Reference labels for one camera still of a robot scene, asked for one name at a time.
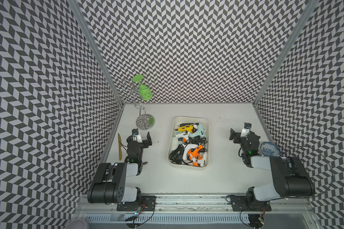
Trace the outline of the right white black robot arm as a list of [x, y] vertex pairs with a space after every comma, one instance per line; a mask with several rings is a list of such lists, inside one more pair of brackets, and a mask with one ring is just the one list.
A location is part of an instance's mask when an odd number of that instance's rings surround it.
[[247, 204], [315, 195], [315, 185], [298, 157], [260, 155], [260, 137], [251, 131], [243, 135], [231, 129], [229, 139], [240, 145], [240, 157], [247, 167], [271, 173], [271, 182], [247, 190]]

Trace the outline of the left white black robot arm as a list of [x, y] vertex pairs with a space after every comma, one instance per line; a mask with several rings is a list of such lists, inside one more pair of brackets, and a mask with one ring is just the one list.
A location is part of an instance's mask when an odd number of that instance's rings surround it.
[[89, 203], [93, 204], [141, 204], [141, 190], [138, 187], [128, 187], [127, 177], [141, 174], [143, 166], [147, 164], [142, 160], [144, 149], [153, 145], [150, 133], [142, 140], [137, 129], [127, 139], [127, 156], [124, 162], [101, 163], [87, 194]]

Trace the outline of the mint green glue gun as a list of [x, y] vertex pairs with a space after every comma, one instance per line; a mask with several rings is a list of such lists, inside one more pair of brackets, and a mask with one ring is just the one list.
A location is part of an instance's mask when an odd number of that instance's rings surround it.
[[191, 132], [189, 132], [189, 131], [178, 132], [178, 133], [176, 132], [174, 137], [189, 140], [190, 134], [191, 134]]

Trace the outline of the cream plastic storage box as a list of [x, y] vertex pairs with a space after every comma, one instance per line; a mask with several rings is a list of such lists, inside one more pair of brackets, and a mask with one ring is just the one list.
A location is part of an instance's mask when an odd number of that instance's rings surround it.
[[[201, 123], [203, 125], [203, 127], [206, 131], [204, 138], [200, 138], [198, 136], [195, 138], [190, 137], [189, 140], [186, 140], [183, 138], [174, 137], [175, 133], [179, 132], [179, 131], [177, 131], [178, 127], [191, 124], [194, 126], [194, 130], [192, 132], [192, 133], [194, 133], [195, 131], [197, 131], [199, 123]], [[207, 164], [205, 167], [200, 168], [200, 167], [189, 166], [183, 162], [184, 149], [189, 144], [202, 145], [203, 148], [205, 148], [205, 151], [207, 152], [207, 155], [208, 155], [207, 156]], [[209, 154], [209, 122], [206, 119], [195, 118], [195, 117], [178, 116], [177, 118], [175, 118], [175, 120], [173, 122], [173, 129], [172, 129], [172, 133], [171, 133], [169, 151], [167, 153], [167, 160], [172, 166], [175, 166], [175, 167], [183, 167], [183, 168], [194, 169], [194, 170], [197, 170], [197, 169], [202, 170], [202, 169], [207, 168], [209, 165], [209, 160], [210, 160], [210, 154]]]

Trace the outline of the orange glue gun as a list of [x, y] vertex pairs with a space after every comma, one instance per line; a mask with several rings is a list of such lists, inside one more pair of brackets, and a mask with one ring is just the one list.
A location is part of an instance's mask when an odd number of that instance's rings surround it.
[[199, 151], [203, 149], [202, 145], [198, 145], [195, 149], [190, 149], [187, 153], [188, 160], [201, 160], [203, 157], [200, 155]]

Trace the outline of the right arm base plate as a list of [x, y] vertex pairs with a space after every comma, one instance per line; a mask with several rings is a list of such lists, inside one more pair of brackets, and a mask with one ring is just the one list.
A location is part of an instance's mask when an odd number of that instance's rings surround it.
[[247, 197], [235, 195], [230, 195], [229, 199], [232, 209], [235, 212], [272, 211], [271, 205], [267, 201], [258, 201], [255, 198], [253, 200], [249, 200]]

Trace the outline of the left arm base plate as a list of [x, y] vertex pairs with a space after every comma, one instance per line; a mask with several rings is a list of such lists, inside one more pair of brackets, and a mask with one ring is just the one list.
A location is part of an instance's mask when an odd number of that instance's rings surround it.
[[142, 196], [134, 202], [121, 202], [117, 205], [117, 211], [136, 211], [141, 207], [146, 212], [153, 212], [155, 210], [156, 196]]

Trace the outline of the yellow glue gun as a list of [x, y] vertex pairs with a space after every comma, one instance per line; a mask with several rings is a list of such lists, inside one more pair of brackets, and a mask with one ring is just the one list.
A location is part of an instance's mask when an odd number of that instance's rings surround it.
[[179, 132], [189, 132], [189, 133], [192, 133], [194, 130], [194, 126], [191, 125], [191, 124], [188, 124], [188, 125], [185, 125], [185, 126], [180, 126], [177, 128], [177, 131]]

